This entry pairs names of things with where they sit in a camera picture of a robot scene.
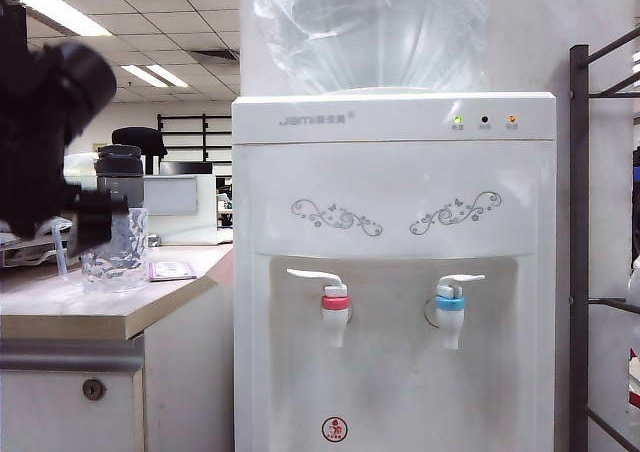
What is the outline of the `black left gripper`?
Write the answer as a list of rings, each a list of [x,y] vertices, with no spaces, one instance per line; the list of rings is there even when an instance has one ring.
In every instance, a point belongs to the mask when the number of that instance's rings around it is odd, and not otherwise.
[[[72,217],[69,256],[108,243],[114,215],[127,215],[126,197],[84,190],[67,183],[60,171],[44,175],[9,175],[1,179],[1,221],[21,238],[33,238],[39,224],[63,212]]]

